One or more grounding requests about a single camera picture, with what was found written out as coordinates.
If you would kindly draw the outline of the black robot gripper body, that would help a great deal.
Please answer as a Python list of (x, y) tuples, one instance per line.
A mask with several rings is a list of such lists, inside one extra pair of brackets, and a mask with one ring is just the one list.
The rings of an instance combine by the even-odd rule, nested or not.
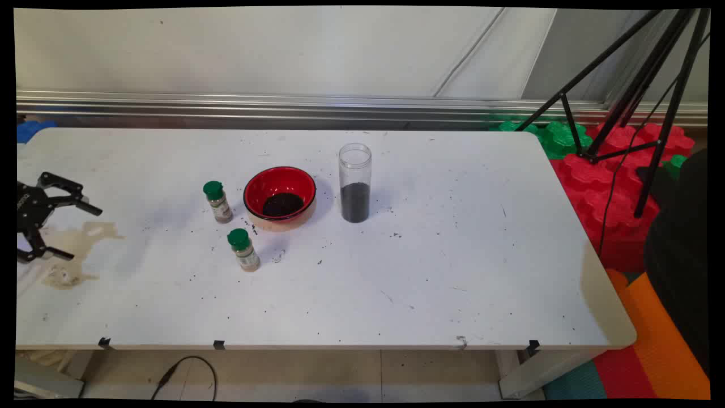
[(56, 209), (56, 204), (46, 194), (47, 188), (58, 186), (57, 182), (41, 183), (36, 186), (16, 183), (16, 231), (24, 233), (40, 229)]

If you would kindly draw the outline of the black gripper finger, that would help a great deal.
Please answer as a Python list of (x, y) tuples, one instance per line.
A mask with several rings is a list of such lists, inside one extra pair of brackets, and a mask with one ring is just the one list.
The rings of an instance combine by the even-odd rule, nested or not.
[(72, 261), (75, 256), (55, 247), (49, 247), (41, 237), (40, 230), (36, 226), (19, 227), (18, 233), (23, 235), (29, 243), (31, 250), (16, 249), (16, 261), (20, 264), (29, 264), (36, 259), (59, 258), (65, 261)]
[[(49, 207), (50, 209), (56, 209), (56, 207), (67, 207), (74, 206), (85, 211), (93, 216), (101, 216), (103, 210), (99, 207), (91, 205), (86, 201), (86, 196), (83, 195), (83, 185), (70, 179), (66, 179), (57, 174), (50, 172), (44, 172), (39, 176), (37, 188), (41, 189), (43, 193), (40, 202), (43, 202), (43, 206)], [(61, 189), (66, 195), (50, 197), (46, 193), (49, 188)]]

